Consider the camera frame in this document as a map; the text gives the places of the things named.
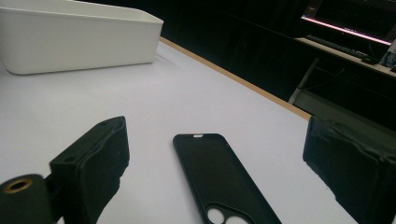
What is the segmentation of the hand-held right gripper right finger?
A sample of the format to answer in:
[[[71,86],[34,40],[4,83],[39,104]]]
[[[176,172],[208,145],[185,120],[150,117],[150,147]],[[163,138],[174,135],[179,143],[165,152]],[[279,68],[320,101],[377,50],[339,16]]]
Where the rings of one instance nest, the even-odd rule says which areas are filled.
[[[309,120],[303,160],[359,224],[396,218],[396,133]]]

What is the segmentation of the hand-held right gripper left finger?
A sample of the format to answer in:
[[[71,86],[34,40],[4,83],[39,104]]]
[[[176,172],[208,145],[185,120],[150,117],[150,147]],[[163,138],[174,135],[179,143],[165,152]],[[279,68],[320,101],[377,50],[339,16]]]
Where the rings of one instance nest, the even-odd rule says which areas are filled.
[[[104,120],[84,133],[49,163],[53,218],[95,224],[117,193],[129,160],[125,117]]]

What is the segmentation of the black phone case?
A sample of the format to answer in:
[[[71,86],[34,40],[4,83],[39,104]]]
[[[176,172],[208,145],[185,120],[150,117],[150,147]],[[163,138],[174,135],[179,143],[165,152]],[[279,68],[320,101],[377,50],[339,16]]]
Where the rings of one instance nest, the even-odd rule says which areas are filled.
[[[173,145],[205,224],[282,224],[222,135],[178,134]]]

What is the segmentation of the white plastic bin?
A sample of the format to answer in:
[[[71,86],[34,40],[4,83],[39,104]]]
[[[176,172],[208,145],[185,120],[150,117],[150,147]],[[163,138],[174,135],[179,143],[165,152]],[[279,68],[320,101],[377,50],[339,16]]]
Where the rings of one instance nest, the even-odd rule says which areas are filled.
[[[0,63],[18,75],[153,61],[163,21],[74,0],[0,0]]]

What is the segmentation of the background desk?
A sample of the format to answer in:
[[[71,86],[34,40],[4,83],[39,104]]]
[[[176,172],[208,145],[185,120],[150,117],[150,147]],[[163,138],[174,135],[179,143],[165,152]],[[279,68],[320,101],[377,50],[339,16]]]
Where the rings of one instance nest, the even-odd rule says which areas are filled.
[[[396,72],[392,72],[389,68],[387,68],[387,67],[385,67],[383,65],[380,65],[380,64],[371,65],[371,64],[368,64],[368,63],[364,63],[361,59],[359,59],[357,57],[354,57],[352,55],[348,55],[348,54],[346,54],[346,53],[344,53],[342,51],[339,51],[337,49],[332,49],[332,48],[329,48],[327,46],[321,45],[319,43],[316,43],[316,42],[311,41],[309,39],[306,39],[304,37],[298,37],[298,38],[296,38],[296,41],[304,43],[304,44],[306,44],[308,46],[311,46],[311,47],[313,47],[315,49],[320,49],[320,50],[322,50],[322,51],[324,51],[324,52],[326,52],[328,54],[331,54],[332,56],[336,56],[336,57],[342,58],[342,59],[344,59],[346,61],[349,61],[351,63],[358,64],[359,66],[369,68],[369,69],[371,69],[373,71],[376,71],[376,72],[378,72],[380,74],[396,78]]]

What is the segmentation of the black keyboard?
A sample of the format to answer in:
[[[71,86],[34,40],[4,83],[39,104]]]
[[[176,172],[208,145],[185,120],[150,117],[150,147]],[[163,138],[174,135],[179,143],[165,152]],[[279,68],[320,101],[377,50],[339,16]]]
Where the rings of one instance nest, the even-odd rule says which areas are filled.
[[[357,57],[363,63],[368,63],[368,64],[378,64],[379,63],[379,60],[377,58],[372,57],[372,56],[370,56],[370,55],[368,55],[366,53],[360,52],[358,50],[354,50],[354,49],[350,49],[350,48],[347,48],[347,47],[343,47],[341,45],[335,44],[335,43],[333,43],[331,41],[328,41],[328,40],[325,40],[325,39],[322,39],[322,38],[319,38],[319,37],[316,37],[316,36],[313,36],[313,35],[307,35],[305,38],[310,40],[310,41],[316,42],[316,43],[318,43],[320,45],[326,46],[328,48],[336,49],[336,50],[341,51],[341,52],[343,52],[345,54],[348,54],[350,56]]]

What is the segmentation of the computer monitor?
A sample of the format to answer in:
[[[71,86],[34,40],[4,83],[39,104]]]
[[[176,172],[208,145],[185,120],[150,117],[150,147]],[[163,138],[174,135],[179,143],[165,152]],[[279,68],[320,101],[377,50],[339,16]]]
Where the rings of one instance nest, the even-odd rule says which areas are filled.
[[[386,46],[396,39],[396,0],[310,0],[301,19]]]

